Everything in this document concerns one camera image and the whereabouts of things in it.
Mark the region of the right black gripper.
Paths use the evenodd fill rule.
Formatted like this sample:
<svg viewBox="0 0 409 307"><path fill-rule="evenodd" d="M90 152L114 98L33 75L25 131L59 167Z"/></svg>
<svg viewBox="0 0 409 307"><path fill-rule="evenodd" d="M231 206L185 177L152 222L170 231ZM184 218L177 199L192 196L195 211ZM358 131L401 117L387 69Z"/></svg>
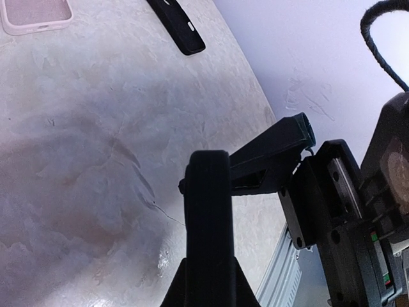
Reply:
<svg viewBox="0 0 409 307"><path fill-rule="evenodd" d="M342 139L298 166L315 145L305 113L282 118L229 156L231 194L279 191L294 247L318 249L333 306L389 306L399 296L398 268L365 213L359 167Z"/></svg>

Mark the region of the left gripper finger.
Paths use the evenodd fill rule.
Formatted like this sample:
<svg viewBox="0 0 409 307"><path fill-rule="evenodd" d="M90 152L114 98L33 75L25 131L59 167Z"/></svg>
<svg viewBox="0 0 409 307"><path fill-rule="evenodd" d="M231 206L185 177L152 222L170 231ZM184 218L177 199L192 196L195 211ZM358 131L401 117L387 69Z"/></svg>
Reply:
<svg viewBox="0 0 409 307"><path fill-rule="evenodd" d="M161 306L259 306L233 249L188 249Z"/></svg>

